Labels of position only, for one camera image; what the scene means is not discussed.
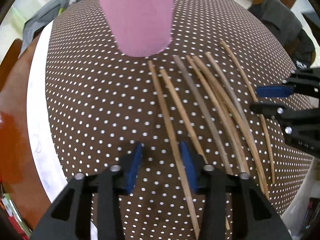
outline white wall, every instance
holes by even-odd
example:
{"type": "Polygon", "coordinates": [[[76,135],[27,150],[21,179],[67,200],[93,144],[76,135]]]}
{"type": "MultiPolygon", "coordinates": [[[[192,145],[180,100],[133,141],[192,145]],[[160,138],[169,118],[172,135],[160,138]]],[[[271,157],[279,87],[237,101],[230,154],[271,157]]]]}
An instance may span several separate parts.
{"type": "Polygon", "coordinates": [[[320,198],[320,181],[316,180],[312,186],[310,197],[320,198]]]}
{"type": "Polygon", "coordinates": [[[24,23],[50,0],[15,0],[0,25],[0,63],[16,38],[22,39],[24,23]]]}
{"type": "Polygon", "coordinates": [[[302,25],[306,26],[307,22],[301,13],[311,12],[311,11],[313,12],[314,9],[308,0],[296,0],[294,5],[291,8],[291,11],[293,11],[294,14],[298,17],[302,25]]]}
{"type": "Polygon", "coordinates": [[[311,31],[309,25],[307,24],[306,20],[302,16],[302,13],[314,11],[312,5],[309,3],[308,0],[296,0],[294,5],[291,8],[291,11],[300,20],[300,22],[302,23],[303,29],[306,31],[308,36],[312,39],[313,44],[315,45],[315,48],[316,48],[316,60],[312,64],[312,66],[320,66],[320,46],[317,43],[316,39],[314,38],[314,36],[312,34],[312,31],[311,31]]]}

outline gray cloth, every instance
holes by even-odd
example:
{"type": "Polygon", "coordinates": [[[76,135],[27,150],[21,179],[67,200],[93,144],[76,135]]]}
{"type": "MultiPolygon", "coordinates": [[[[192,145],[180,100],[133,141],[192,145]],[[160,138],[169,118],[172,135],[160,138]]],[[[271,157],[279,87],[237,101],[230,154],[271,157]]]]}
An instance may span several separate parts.
{"type": "Polygon", "coordinates": [[[69,0],[49,1],[25,23],[22,33],[22,47],[19,56],[21,56],[24,50],[32,42],[35,32],[52,22],[54,18],[57,17],[60,8],[67,8],[68,1],[69,0]]]}
{"type": "Polygon", "coordinates": [[[294,13],[279,0],[263,0],[261,20],[275,25],[279,29],[278,41],[282,46],[299,35],[302,24],[294,13]]]}
{"type": "Polygon", "coordinates": [[[297,68],[306,69],[313,63],[312,53],[315,51],[315,46],[304,29],[301,30],[298,38],[300,43],[291,58],[297,68]]]}

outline table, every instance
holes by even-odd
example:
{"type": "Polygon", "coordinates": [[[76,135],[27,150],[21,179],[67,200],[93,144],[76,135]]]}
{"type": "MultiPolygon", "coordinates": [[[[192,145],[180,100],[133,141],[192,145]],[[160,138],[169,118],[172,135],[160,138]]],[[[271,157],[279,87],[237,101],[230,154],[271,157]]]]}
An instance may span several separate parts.
{"type": "MultiPolygon", "coordinates": [[[[249,12],[232,0],[174,0],[173,41],[165,51],[146,58],[128,57],[117,49],[97,0],[83,0],[73,5],[54,20],[49,31],[50,28],[45,28],[42,35],[46,38],[38,45],[47,48],[45,44],[49,43],[47,55],[39,48],[35,67],[30,71],[27,114],[35,164],[38,171],[42,166],[39,176],[51,201],[66,179],[78,172],[86,175],[101,172],[116,164],[119,156],[129,154],[134,143],[140,141],[144,144],[144,157],[136,187],[130,196],[120,199],[126,236],[194,239],[147,61],[152,59],[157,68],[167,70],[209,162],[224,169],[197,102],[172,60],[176,54],[186,64],[186,55],[198,55],[210,67],[204,57],[204,53],[210,51],[230,80],[250,122],[271,203],[280,215],[289,206],[312,156],[285,145],[277,122],[267,120],[276,169],[276,184],[271,183],[259,118],[249,111],[252,100],[247,88],[219,44],[220,39],[227,42],[254,86],[278,83],[290,75],[294,66],[289,56],[249,12]]],[[[237,174],[236,160],[215,108],[191,70],[190,74],[211,109],[233,172],[237,174]]],[[[178,138],[185,139],[184,124],[167,90],[164,91],[178,138]]],[[[295,110],[311,107],[308,99],[301,95],[275,100],[280,101],[295,110]]],[[[258,182],[251,154],[245,142],[242,143],[251,176],[258,182]]],[[[204,198],[193,197],[201,222],[204,198]]],[[[92,208],[95,222],[95,199],[92,208]]],[[[229,205],[227,215],[232,224],[229,205]]]]}
{"type": "Polygon", "coordinates": [[[0,93],[0,173],[5,190],[31,228],[50,206],[33,162],[26,118],[29,70],[38,39],[17,60],[0,93]]]}

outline orange object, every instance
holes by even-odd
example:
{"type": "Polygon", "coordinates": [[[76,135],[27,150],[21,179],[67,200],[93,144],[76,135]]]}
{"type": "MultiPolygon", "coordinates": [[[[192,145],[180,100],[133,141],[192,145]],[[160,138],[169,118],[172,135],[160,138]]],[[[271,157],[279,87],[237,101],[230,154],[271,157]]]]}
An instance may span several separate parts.
{"type": "Polygon", "coordinates": [[[256,5],[256,4],[260,4],[260,3],[262,3],[263,2],[263,0],[253,0],[252,1],[252,4],[253,5],[256,5]]]}
{"type": "Polygon", "coordinates": [[[38,37],[17,60],[0,93],[0,174],[20,215],[35,228],[50,201],[38,176],[27,128],[28,78],[38,37]]]}
{"type": "Polygon", "coordinates": [[[4,205],[2,204],[1,201],[0,201],[0,207],[1,207],[3,210],[5,210],[5,207],[4,207],[4,205]]]}
{"type": "Polygon", "coordinates": [[[21,46],[22,40],[15,39],[11,44],[7,54],[5,54],[3,61],[0,64],[0,91],[2,90],[11,69],[18,60],[21,46]]]}

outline brown polka dot tablecloth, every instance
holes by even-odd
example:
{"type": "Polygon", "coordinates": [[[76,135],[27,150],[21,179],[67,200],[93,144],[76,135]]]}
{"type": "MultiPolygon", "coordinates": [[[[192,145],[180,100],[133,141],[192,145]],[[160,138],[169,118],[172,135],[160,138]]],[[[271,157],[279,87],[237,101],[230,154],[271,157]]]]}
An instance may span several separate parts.
{"type": "MultiPolygon", "coordinates": [[[[272,184],[259,118],[249,111],[251,96],[220,39],[230,46],[255,87],[279,83],[288,77],[294,68],[289,56],[254,16],[232,0],[174,0],[172,39],[159,54],[146,58],[126,56],[118,50],[98,0],[82,0],[55,19],[47,57],[46,97],[52,139],[65,176],[70,179],[78,172],[101,172],[116,164],[120,156],[130,154],[140,141],[144,155],[136,186],[132,194],[120,199],[126,239],[195,239],[147,61],[153,60],[157,68],[165,68],[171,76],[209,163],[224,170],[198,103],[172,58],[179,55],[188,65],[185,56],[197,55],[211,67],[204,56],[210,51],[244,109],[267,178],[269,200],[281,215],[297,193],[312,156],[288,147],[278,123],[266,120],[275,162],[276,183],[272,184]]],[[[238,174],[216,109],[193,70],[189,73],[215,118],[232,170],[238,174]]],[[[174,129],[178,139],[184,140],[188,136],[185,126],[162,79],[161,82],[174,129]]],[[[301,95],[275,102],[280,101],[295,110],[311,108],[307,97],[301,95]]],[[[242,146],[251,176],[258,183],[244,138],[242,146]]],[[[201,223],[204,196],[193,198],[201,223]]],[[[228,230],[226,237],[231,234],[232,230],[228,230]]]]}

